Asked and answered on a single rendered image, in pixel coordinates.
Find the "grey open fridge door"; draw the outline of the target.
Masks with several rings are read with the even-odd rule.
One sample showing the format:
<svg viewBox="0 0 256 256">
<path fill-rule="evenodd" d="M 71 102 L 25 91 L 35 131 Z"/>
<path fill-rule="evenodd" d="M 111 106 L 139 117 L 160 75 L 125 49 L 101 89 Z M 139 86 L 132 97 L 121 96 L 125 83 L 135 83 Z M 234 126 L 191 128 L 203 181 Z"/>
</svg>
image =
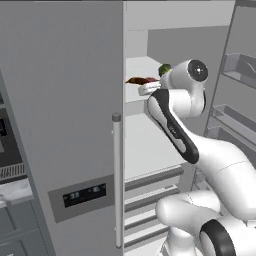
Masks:
<svg viewBox="0 0 256 256">
<path fill-rule="evenodd" d="M 241 219 L 256 218 L 256 159 L 251 160 L 236 145 L 206 135 L 208 128 L 220 126 L 256 150 L 256 146 L 211 116 L 213 106 L 226 104 L 256 121 L 256 89 L 222 74 L 226 54 L 242 53 L 256 57 L 256 0 L 238 0 L 232 13 L 219 66 L 210 71 L 207 105 L 197 118 L 198 133 L 212 145 L 209 164 L 219 167 L 212 184 L 227 211 Z"/>
</svg>

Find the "grey base cupboard run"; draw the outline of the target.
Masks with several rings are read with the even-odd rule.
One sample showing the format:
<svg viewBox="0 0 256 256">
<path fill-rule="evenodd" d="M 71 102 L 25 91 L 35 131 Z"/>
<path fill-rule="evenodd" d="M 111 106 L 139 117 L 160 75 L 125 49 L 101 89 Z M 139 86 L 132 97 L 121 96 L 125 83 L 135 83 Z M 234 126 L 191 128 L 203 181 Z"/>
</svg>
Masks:
<svg viewBox="0 0 256 256">
<path fill-rule="evenodd" d="M 49 256 L 30 201 L 0 209 L 0 256 Z"/>
</svg>

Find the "black built-in appliance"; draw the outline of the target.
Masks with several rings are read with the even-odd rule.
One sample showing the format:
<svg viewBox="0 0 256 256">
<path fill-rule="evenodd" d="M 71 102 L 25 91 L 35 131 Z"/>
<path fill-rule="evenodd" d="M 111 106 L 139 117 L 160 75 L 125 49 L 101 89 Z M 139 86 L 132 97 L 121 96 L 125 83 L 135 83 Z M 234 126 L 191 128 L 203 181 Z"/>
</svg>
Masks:
<svg viewBox="0 0 256 256">
<path fill-rule="evenodd" d="M 25 176 L 24 164 L 0 95 L 0 184 L 23 179 Z"/>
</svg>

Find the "green broccoli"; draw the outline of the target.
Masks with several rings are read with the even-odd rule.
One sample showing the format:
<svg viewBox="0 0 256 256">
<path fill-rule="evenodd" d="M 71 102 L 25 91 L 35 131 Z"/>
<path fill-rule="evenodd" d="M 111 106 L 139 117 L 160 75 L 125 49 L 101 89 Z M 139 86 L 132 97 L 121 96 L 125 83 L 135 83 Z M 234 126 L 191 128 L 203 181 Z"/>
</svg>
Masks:
<svg viewBox="0 0 256 256">
<path fill-rule="evenodd" d="M 171 65 L 170 64 L 162 64 L 159 68 L 158 68 L 158 73 L 159 76 L 164 75 L 165 73 L 167 73 L 168 71 L 171 70 Z"/>
</svg>

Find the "grey fridge body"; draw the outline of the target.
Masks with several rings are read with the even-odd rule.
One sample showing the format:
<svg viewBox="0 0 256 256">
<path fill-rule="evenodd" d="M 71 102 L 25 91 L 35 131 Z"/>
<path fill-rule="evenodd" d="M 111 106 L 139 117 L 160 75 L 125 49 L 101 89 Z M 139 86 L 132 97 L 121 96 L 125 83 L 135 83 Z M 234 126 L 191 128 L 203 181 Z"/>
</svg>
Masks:
<svg viewBox="0 0 256 256">
<path fill-rule="evenodd" d="M 219 66 L 222 57 L 233 6 L 234 3 L 229 1 L 127 2 L 124 7 L 125 58 L 148 56 L 161 64 L 171 65 L 199 59 L 209 70 L 207 87 L 210 71 Z M 145 114 L 146 100 L 125 101 L 125 119 Z M 166 177 L 151 185 L 127 191 L 125 201 L 158 195 L 171 187 L 181 192 L 189 191 L 193 187 L 195 170 L 184 161 L 125 181 L 161 175 Z"/>
</svg>

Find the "clear fridge door bin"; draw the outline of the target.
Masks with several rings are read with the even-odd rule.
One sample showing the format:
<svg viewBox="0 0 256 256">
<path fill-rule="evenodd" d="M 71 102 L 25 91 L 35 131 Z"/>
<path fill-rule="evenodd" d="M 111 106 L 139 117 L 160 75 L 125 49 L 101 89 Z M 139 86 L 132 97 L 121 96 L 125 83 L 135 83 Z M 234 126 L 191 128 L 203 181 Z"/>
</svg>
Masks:
<svg viewBox="0 0 256 256">
<path fill-rule="evenodd" d="M 242 53 L 226 54 L 222 74 L 256 89 L 256 57 Z"/>
<path fill-rule="evenodd" d="M 245 142 L 241 141 L 220 126 L 208 128 L 206 135 L 209 138 L 228 141 L 241 149 L 251 160 L 256 159 L 256 150 L 254 150 L 251 146 L 247 145 Z"/>
<path fill-rule="evenodd" d="M 256 121 L 226 104 L 213 106 L 211 116 L 256 146 Z"/>
</svg>

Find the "grey closed fridge door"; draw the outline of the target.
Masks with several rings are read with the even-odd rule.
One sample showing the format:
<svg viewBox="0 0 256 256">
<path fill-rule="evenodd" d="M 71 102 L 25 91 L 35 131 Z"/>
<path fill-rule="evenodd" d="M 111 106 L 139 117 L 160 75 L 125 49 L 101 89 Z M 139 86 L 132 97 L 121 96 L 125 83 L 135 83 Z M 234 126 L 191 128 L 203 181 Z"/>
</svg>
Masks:
<svg viewBox="0 0 256 256">
<path fill-rule="evenodd" d="M 119 1 L 0 2 L 0 92 L 49 256 L 123 256 L 112 135 L 123 61 Z"/>
</svg>

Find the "red brown steak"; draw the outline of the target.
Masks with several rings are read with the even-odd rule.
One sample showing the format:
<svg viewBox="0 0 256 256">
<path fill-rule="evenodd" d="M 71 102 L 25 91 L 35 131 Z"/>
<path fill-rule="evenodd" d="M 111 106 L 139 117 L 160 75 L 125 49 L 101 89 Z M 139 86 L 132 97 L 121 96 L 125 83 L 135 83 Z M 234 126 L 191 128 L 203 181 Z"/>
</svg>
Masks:
<svg viewBox="0 0 256 256">
<path fill-rule="evenodd" d="M 131 84 L 138 84 L 138 85 L 144 85 L 147 83 L 151 83 L 151 82 L 157 82 L 159 81 L 158 79 L 155 79 L 153 77 L 132 77 L 130 79 L 128 79 L 125 83 L 131 83 Z"/>
</svg>

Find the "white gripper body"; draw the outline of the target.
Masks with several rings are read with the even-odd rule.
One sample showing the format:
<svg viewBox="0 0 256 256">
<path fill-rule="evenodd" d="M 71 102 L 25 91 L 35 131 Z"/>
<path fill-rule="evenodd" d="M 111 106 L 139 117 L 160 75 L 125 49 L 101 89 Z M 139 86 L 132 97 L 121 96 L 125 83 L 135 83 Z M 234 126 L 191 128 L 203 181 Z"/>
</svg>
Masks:
<svg viewBox="0 0 256 256">
<path fill-rule="evenodd" d="M 144 85 L 139 86 L 138 93 L 140 96 L 149 95 L 160 87 L 161 87 L 161 84 L 159 81 L 146 83 Z"/>
</svg>

